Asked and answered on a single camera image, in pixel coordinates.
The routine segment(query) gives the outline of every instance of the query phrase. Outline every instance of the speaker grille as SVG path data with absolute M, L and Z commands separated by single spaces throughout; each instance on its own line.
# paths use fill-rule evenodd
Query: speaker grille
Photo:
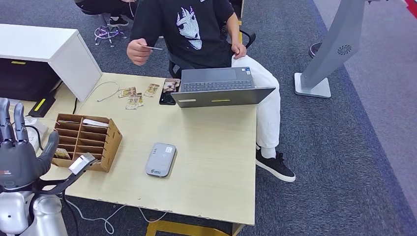
M 348 53 L 350 53 L 352 50 L 351 45 L 345 44 L 343 46 L 341 46 L 339 49 L 337 49 L 337 54 L 339 55 L 346 55 Z

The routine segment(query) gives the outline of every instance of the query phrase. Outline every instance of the hand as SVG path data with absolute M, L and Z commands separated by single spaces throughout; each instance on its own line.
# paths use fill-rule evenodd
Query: hand
M 132 40 L 127 46 L 127 56 L 135 65 L 144 65 L 152 50 L 147 46 L 146 40 L 143 38 Z
M 235 53 L 234 59 L 246 56 L 246 47 L 241 43 L 232 43 L 232 51 Z
M 42 154 L 36 157 L 29 143 L 23 105 L 18 103 L 14 108 L 14 129 L 10 123 L 9 106 L 8 99 L 0 98 L 0 186 L 13 189 L 34 182 L 49 171 L 59 135 L 57 131 L 52 132 Z

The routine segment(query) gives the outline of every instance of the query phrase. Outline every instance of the gray carpet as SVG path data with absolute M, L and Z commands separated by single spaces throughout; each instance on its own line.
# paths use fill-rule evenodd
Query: gray carpet
M 2 0 L 1 4 L 0 23 L 78 29 L 105 72 L 169 75 L 165 52 L 155 52 L 146 66 L 137 67 L 125 55 L 127 41 L 117 42 L 113 49 L 94 46 L 92 31 L 101 23 L 99 18 L 83 15 L 70 0 Z M 331 75 L 331 99 L 294 94 L 294 72 L 307 66 L 306 49 L 324 35 L 313 1 L 282 0 L 277 5 L 275 0 L 247 0 L 244 7 L 244 25 L 257 33 L 248 53 L 281 84 L 278 149 L 285 153 L 297 180 L 285 183 L 257 168 L 256 226 L 245 227 L 241 235 L 416 235 L 416 220 L 345 68 Z M 164 47 L 163 41 L 158 46 Z M 107 217 L 115 210 L 109 203 L 70 200 L 87 217 Z M 63 214 L 74 232 L 65 207 Z M 156 218 L 160 213 L 146 214 Z M 230 224 L 217 221 L 175 214 L 166 219 L 231 230 Z M 147 224 L 135 208 L 123 209 L 111 221 L 114 235 L 145 234 Z M 106 235 L 102 222 L 79 222 L 82 235 Z

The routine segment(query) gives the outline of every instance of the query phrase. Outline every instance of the smartphone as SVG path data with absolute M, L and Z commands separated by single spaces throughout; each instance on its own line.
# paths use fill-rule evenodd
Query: smartphone
M 177 148 L 172 144 L 155 143 L 145 166 L 146 174 L 166 177 L 171 169 L 176 151 Z
M 165 79 L 161 97 L 159 98 L 160 105 L 176 104 L 175 100 L 171 96 L 171 92 L 178 92 L 180 83 L 180 79 Z

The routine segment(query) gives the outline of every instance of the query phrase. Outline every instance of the graphic print on t-shirt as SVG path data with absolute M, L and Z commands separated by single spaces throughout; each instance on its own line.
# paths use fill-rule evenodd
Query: graphic print on t-shirt
M 177 27 L 179 29 L 179 33 L 188 39 L 188 42 L 194 49 L 200 50 L 203 42 L 200 39 L 200 29 L 198 27 L 195 12 L 191 6 L 190 11 L 182 7 L 181 9 L 181 17 L 179 12 L 177 13 Z

